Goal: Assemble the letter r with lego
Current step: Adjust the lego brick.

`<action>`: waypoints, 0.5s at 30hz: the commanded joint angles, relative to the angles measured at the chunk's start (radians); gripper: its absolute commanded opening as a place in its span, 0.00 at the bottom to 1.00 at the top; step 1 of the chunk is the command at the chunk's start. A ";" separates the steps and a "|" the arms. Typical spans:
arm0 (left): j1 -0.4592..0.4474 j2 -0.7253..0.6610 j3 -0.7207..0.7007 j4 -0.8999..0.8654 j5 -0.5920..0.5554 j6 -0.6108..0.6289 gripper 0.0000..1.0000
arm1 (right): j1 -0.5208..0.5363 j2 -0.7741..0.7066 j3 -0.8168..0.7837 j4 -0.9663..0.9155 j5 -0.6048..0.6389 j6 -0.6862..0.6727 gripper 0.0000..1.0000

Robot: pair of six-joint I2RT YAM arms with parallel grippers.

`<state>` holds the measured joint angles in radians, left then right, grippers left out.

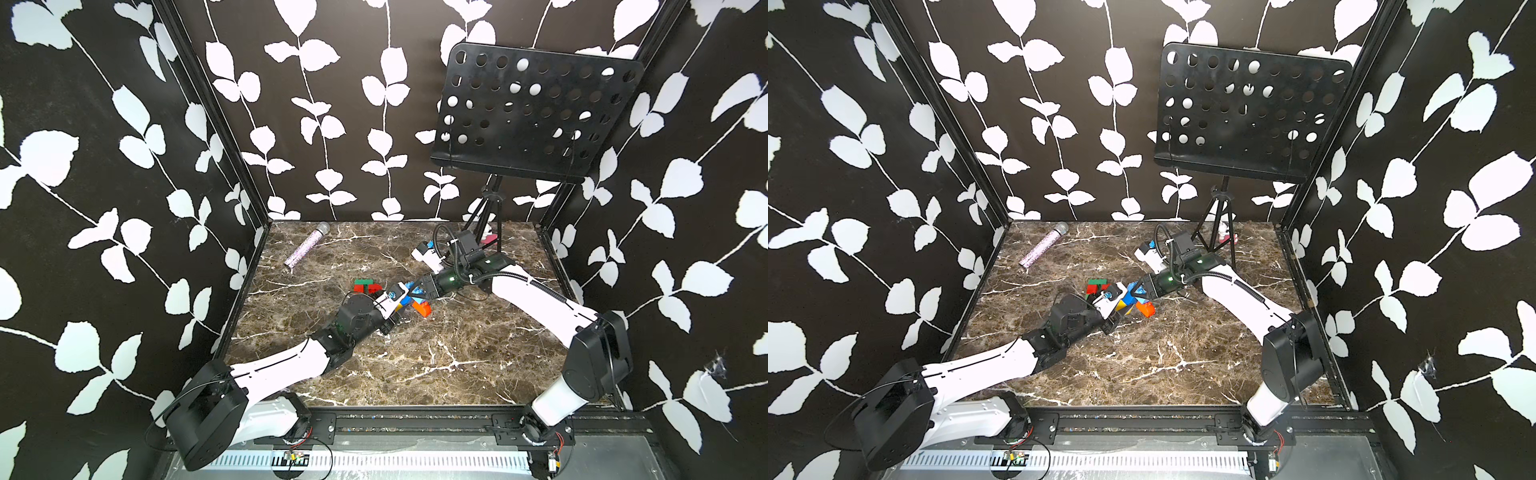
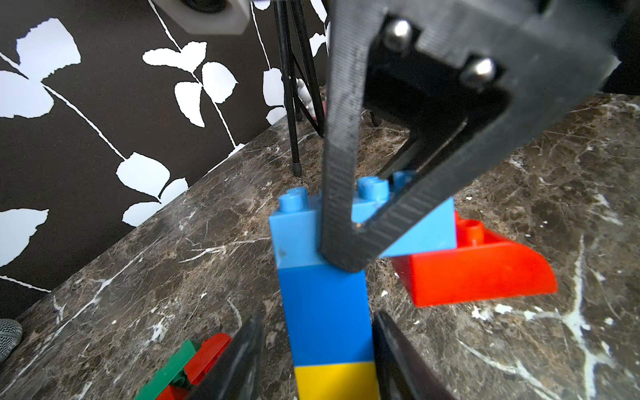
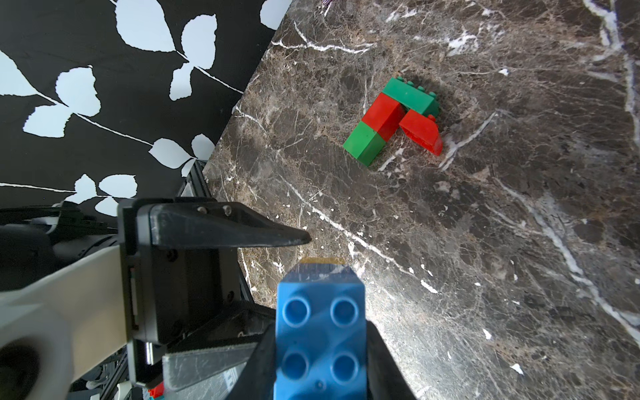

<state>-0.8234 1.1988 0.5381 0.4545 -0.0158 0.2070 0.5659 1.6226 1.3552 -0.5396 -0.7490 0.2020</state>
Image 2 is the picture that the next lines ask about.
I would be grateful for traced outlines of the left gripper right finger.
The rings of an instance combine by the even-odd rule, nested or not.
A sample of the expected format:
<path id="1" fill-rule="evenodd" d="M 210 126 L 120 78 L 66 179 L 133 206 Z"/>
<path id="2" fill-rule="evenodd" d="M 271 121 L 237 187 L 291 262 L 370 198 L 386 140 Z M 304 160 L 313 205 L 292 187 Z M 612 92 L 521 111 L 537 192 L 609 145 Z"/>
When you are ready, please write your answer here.
<path id="1" fill-rule="evenodd" d="M 373 316 L 373 348 L 381 399 L 455 399 L 385 311 Z"/>

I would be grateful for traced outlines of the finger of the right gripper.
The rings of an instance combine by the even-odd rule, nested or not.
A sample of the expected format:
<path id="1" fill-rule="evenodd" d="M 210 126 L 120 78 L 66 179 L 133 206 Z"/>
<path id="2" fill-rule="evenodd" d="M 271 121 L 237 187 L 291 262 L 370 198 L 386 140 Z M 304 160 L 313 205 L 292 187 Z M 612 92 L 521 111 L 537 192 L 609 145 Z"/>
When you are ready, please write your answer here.
<path id="1" fill-rule="evenodd" d="M 467 122 L 467 117 L 440 119 L 425 127 L 412 129 L 409 139 L 381 168 L 378 177 L 390 179 L 396 172 L 420 168 L 438 154 Z"/>
<path id="2" fill-rule="evenodd" d="M 615 70 L 620 1 L 336 1 L 320 250 L 362 271 L 427 214 L 591 97 Z M 467 125 L 364 223 L 352 220 L 360 113 L 409 131 Z"/>

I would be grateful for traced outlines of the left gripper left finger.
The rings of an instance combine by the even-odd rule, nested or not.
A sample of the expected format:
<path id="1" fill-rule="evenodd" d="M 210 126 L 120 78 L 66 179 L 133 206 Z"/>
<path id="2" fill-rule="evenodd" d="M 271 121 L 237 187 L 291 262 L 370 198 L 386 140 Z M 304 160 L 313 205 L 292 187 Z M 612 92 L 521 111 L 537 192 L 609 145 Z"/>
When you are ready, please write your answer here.
<path id="1" fill-rule="evenodd" d="M 255 314 L 187 399 L 257 399 L 263 345 L 263 316 Z"/>

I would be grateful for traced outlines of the yellow lego brick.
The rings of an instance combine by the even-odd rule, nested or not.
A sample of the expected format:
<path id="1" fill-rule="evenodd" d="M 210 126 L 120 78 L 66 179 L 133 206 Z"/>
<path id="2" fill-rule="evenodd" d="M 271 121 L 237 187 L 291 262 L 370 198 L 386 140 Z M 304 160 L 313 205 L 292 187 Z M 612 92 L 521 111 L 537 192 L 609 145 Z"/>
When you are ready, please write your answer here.
<path id="1" fill-rule="evenodd" d="M 295 367 L 301 400 L 378 400 L 374 362 Z"/>

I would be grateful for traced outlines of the dark green long lego brick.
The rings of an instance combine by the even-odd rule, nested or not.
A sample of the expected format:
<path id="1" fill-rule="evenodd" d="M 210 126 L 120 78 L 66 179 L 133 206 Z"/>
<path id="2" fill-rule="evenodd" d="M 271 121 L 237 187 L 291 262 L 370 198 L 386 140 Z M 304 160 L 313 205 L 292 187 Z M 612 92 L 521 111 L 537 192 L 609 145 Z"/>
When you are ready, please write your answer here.
<path id="1" fill-rule="evenodd" d="M 180 349 L 155 373 L 151 381 L 139 390 L 134 399 L 156 399 L 169 386 L 190 389 L 191 383 L 184 368 L 198 350 L 199 346 L 195 342 L 185 340 Z"/>

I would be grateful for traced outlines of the blue square lego brick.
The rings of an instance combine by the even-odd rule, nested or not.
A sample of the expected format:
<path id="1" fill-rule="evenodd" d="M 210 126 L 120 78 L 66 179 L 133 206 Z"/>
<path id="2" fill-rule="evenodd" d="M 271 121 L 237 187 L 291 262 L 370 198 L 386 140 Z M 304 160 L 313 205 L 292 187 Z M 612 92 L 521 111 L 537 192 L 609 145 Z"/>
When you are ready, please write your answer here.
<path id="1" fill-rule="evenodd" d="M 293 365 L 374 360 L 365 274 L 321 264 L 278 271 Z"/>

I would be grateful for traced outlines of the light blue long lego brick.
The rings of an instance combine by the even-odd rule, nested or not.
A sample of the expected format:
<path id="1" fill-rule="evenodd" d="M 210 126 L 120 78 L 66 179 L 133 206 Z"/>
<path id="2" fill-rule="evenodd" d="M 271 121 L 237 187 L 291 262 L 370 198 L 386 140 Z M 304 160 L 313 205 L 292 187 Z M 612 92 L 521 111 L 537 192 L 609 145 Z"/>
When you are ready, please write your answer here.
<path id="1" fill-rule="evenodd" d="M 366 222 L 399 190 L 375 176 L 360 178 L 353 197 L 352 220 Z M 322 196 L 308 196 L 306 188 L 300 187 L 288 190 L 278 201 L 278 209 L 269 217 L 277 268 L 325 264 L 319 252 Z M 456 247 L 455 205 L 449 198 L 381 256 L 392 258 Z"/>

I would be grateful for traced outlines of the orange-red square lego brick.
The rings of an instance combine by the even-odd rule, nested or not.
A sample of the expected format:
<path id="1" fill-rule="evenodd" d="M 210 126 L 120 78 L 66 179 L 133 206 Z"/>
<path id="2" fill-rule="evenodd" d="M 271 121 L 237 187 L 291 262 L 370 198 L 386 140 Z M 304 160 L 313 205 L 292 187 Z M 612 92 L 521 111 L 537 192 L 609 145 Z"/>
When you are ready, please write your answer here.
<path id="1" fill-rule="evenodd" d="M 185 400 L 188 395 L 188 389 L 168 385 L 160 395 L 156 397 L 156 400 Z"/>

